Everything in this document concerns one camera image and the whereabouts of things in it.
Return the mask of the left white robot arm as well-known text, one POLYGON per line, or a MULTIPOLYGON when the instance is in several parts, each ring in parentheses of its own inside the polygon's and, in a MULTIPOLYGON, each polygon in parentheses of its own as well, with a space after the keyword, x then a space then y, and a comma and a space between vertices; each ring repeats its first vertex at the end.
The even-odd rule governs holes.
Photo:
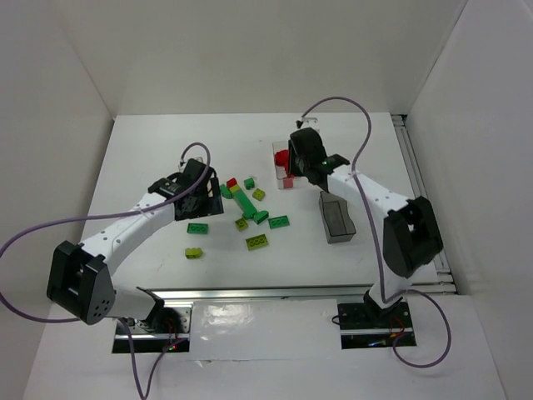
POLYGON ((87 325, 133 318, 156 328, 168 315, 154 292, 119 289, 112 277, 150 236, 170 223, 224 212, 217 173, 196 159, 155 181, 135 207, 79 244, 59 244, 52 255, 47 297, 87 325))

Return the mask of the dark green 2x4 brick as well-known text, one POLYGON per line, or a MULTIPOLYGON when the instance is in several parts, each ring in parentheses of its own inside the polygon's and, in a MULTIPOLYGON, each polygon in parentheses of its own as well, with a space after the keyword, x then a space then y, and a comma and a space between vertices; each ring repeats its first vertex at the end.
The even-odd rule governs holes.
POLYGON ((209 225, 206 223, 192 223, 187 225, 188 234, 207 235, 209 233, 209 225))

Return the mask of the small red brick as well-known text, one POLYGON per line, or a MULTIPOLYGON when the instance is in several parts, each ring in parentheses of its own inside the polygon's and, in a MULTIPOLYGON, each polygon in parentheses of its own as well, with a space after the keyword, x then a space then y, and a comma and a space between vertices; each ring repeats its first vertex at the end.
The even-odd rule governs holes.
POLYGON ((285 177, 282 180, 282 188, 283 189, 291 189, 294 187, 294 177, 285 177))

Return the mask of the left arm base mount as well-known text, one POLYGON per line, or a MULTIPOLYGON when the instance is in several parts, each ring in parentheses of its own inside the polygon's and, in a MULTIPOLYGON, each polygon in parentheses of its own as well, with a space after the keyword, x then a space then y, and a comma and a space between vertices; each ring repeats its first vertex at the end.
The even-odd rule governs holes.
POLYGON ((192 302, 167 302, 156 327, 126 319, 135 354, 158 354, 165 347, 169 347, 168 353, 188 353, 191 324, 192 302))

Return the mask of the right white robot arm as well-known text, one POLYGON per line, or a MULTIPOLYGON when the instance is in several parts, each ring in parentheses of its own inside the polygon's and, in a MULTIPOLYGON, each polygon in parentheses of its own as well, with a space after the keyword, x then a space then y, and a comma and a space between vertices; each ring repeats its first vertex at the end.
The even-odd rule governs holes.
POLYGON ((366 302, 385 311, 407 293, 417 270, 443 250, 443 241, 427 198, 400 195, 356 169, 370 136, 349 162, 339 154, 327 155, 315 129, 299 129, 288 140, 289 166, 292 174, 364 208, 378 265, 378 282, 367 292, 366 302))

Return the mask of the long green brick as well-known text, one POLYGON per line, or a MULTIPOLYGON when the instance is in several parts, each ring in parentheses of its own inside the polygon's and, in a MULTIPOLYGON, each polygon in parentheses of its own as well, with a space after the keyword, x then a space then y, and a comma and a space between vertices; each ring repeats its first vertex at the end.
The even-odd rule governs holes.
POLYGON ((257 214, 256 207, 252 204, 249 197, 242 191, 242 189, 235 185, 230 188, 232 198, 237 203, 238 207, 242 210, 242 216, 246 220, 251 220, 257 214))

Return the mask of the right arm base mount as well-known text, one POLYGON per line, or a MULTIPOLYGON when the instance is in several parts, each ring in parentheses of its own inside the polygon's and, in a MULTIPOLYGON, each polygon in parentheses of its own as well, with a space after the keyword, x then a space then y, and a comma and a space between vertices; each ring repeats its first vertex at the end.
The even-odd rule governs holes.
POLYGON ((415 347, 416 335, 407 302, 387 316, 373 320, 362 302, 338 303, 331 322, 340 329, 341 349, 415 347))

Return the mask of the green brick stack end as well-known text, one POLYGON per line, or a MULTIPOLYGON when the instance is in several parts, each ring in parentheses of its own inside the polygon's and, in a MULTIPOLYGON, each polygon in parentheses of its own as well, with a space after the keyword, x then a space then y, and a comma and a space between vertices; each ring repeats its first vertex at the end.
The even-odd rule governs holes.
POLYGON ((225 185, 225 184, 222 184, 220 186, 220 193, 221 195, 226 198, 226 199, 232 199, 232 192, 230 191, 230 189, 225 185))

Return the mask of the red arched brick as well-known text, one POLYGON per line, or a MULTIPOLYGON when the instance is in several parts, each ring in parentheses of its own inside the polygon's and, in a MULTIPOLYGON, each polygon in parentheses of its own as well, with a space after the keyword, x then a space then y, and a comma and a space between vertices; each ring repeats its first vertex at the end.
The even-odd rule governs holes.
POLYGON ((274 154, 274 163, 277 167, 289 168, 289 151, 287 149, 280 150, 274 154))

